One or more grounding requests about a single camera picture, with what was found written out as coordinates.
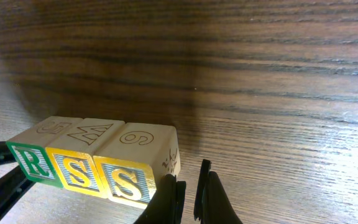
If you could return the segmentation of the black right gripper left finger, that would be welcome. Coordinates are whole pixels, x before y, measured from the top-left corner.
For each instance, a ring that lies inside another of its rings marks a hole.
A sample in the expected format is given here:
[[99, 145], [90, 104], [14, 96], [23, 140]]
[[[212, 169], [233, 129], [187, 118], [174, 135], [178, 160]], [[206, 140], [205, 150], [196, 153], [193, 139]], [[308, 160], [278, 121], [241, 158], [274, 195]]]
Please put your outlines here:
[[165, 175], [146, 209], [134, 224], [180, 224], [185, 193], [185, 181], [177, 181], [171, 174]]

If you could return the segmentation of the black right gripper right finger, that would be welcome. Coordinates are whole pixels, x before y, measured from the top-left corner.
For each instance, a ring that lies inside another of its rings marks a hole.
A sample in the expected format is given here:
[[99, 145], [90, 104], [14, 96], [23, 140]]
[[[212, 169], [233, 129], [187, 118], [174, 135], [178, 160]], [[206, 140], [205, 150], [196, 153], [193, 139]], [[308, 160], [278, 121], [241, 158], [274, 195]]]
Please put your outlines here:
[[242, 224], [235, 213], [211, 161], [203, 159], [194, 205], [194, 219], [201, 224]]

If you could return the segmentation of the green R block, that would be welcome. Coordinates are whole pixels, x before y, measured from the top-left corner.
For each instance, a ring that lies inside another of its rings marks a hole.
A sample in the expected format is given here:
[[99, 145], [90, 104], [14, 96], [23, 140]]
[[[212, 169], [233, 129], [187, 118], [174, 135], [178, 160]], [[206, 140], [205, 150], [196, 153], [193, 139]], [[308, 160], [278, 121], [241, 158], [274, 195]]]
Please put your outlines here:
[[51, 116], [6, 141], [7, 147], [29, 180], [63, 187], [47, 155], [46, 147], [81, 120]]

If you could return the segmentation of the yellow S block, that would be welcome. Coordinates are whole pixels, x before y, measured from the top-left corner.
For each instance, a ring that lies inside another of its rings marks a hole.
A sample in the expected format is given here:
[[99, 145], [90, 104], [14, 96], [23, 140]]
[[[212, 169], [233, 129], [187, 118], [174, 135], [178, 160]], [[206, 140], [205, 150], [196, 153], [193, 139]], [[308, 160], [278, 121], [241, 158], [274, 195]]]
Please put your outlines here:
[[177, 129], [127, 123], [95, 153], [93, 160], [108, 199], [145, 209], [162, 177], [180, 173]]
[[47, 145], [46, 153], [65, 189], [107, 197], [93, 156], [124, 125], [120, 120], [85, 118]]

